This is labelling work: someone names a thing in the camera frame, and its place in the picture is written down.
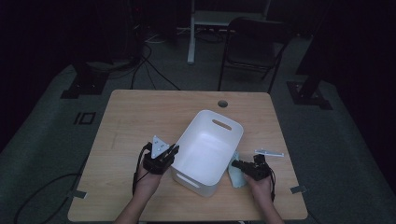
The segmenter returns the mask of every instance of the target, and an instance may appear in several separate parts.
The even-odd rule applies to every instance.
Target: black stand
[[[77,75],[69,90],[62,93],[61,99],[77,99],[81,94],[100,95],[106,85],[108,73],[94,73],[83,62],[73,62]]]
[[[317,77],[308,77],[305,83],[286,82],[291,94],[291,98],[296,105],[318,105],[320,109],[332,110],[329,101],[323,98],[318,84],[320,79]]]

